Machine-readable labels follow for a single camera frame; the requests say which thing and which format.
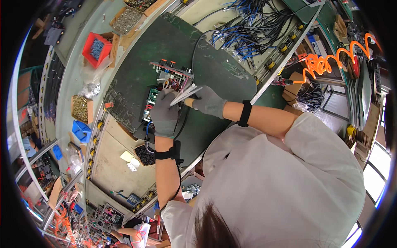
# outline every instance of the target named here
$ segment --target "gray work glove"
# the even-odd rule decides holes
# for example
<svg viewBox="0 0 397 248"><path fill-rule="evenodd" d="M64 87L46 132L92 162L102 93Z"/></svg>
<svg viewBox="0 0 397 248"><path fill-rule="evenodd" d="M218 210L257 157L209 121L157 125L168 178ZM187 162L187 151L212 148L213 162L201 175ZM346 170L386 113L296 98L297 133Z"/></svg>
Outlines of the gray work glove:
<svg viewBox="0 0 397 248"><path fill-rule="evenodd" d="M156 132L154 135L173 138L175 125L178 120L178 105L170 107L175 94L171 89L161 91L156 99L156 104L150 111L150 117L153 121Z"/></svg>
<svg viewBox="0 0 397 248"><path fill-rule="evenodd" d="M206 85L201 87L202 89L196 92L199 100L193 101L193 108L200 110L204 114L223 119L223 107L227 100L220 98L210 87Z"/></svg>

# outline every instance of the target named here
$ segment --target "blue cable bundle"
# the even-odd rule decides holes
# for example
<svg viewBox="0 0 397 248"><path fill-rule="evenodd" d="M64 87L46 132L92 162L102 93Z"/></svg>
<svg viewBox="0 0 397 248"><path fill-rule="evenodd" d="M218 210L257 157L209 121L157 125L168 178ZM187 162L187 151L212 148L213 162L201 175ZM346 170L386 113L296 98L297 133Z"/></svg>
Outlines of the blue cable bundle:
<svg viewBox="0 0 397 248"><path fill-rule="evenodd" d="M94 39L93 44L91 45L91 55L98 61L100 53L102 52L104 44L102 41L98 40L97 38Z"/></svg>
<svg viewBox="0 0 397 248"><path fill-rule="evenodd" d="M277 48L273 44L284 37L291 25L293 15L299 10L309 6L305 5L296 12L286 8L278 10L273 0L236 0L229 2L227 7L216 10L193 24L196 26L202 20L219 11L234 10L239 15L226 24L212 31L210 44L215 47L216 41L221 41L221 49L230 50L238 61L246 61L255 68L253 57L263 54L269 48ZM273 12L264 13L265 6Z"/></svg>

